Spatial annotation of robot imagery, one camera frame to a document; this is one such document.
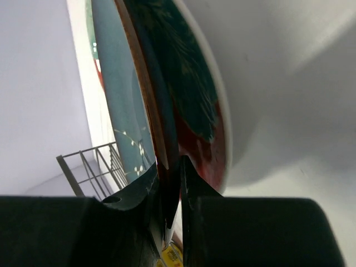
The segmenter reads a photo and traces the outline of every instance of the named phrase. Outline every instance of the yellow label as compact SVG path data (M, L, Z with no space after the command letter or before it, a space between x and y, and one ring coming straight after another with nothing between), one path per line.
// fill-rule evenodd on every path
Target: yellow label
M157 267L183 267L182 252L171 244L162 252L162 259L157 261Z

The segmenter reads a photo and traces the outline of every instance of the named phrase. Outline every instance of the small hole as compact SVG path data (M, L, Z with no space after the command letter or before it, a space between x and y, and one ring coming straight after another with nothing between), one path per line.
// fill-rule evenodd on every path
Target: small hole
M109 196L106 199L104 199L102 202L103 203L116 203L116 202L120 202L121 198L118 196Z

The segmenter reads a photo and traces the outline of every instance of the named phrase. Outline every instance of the ceramic plate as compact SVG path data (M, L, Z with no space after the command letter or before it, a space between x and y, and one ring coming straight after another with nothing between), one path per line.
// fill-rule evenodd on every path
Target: ceramic plate
M132 51L114 2L105 2L112 5L105 11L112 21L103 27L110 36L101 52L106 55L100 55L100 60L106 61L105 67L101 62L101 68L107 69L103 70L107 72L103 83L123 167L132 181L154 162L155 154ZM180 154L189 155L199 174L220 189L230 161L230 150L226 149L230 120L221 76L204 36L181 2L124 2L147 68L155 76L154 85L171 97L169 113L174 116Z

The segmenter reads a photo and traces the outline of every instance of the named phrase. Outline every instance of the teal plate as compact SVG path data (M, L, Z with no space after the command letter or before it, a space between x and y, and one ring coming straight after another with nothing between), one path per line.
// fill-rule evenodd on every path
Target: teal plate
M165 133L173 137L169 145L177 141L180 154L189 155L198 173L218 190L226 170L224 123L216 85L193 31L172 0L123 1L152 86L160 92L155 97L165 114ZM94 3L101 18L95 21L95 35L108 109L123 168L132 181L155 158L140 73L114 1Z

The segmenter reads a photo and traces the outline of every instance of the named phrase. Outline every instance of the grey surface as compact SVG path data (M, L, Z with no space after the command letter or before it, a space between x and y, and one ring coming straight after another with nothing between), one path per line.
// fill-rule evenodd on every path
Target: grey surface
M93 170L94 174L98 175L99 168L98 168L98 165L96 164L96 161L95 160L90 161L89 165L90 165L91 169ZM87 176L84 166L79 166L75 169L72 169L72 173L78 182L88 179L88 176ZM98 181L99 181L100 185L102 186L102 188L105 188L105 185L103 184L103 182L105 182L106 186L108 188L110 188L105 179L103 179L103 181L102 181L100 178L98 178ZM100 191L100 188L97 185L97 182L95 182L95 180L92 180L92 182L94 184L95 189L97 190L97 192L99 194L98 199L103 198L104 195ZM85 196L95 196L95 197L98 196L89 181L83 182L81 184L81 188L82 188ZM75 194L74 194L71 186L69 185L68 180L66 179L64 174L60 174L54 178L49 179L48 181L41 183L40 185L32 187L29 190L27 190L25 193L23 193L22 195L27 195L27 196L75 196Z
M92 10L107 106L123 169L128 181L132 182L149 167L149 164L145 167L141 145L138 145L143 137L148 146L144 150L154 159L142 97L135 101L133 97L139 88L136 73L132 76L134 62L113 1L93 1Z
M226 194L315 199L356 266L356 2L184 2L226 86Z
M0 35L0 194L19 194L91 140L66 0L1 1Z

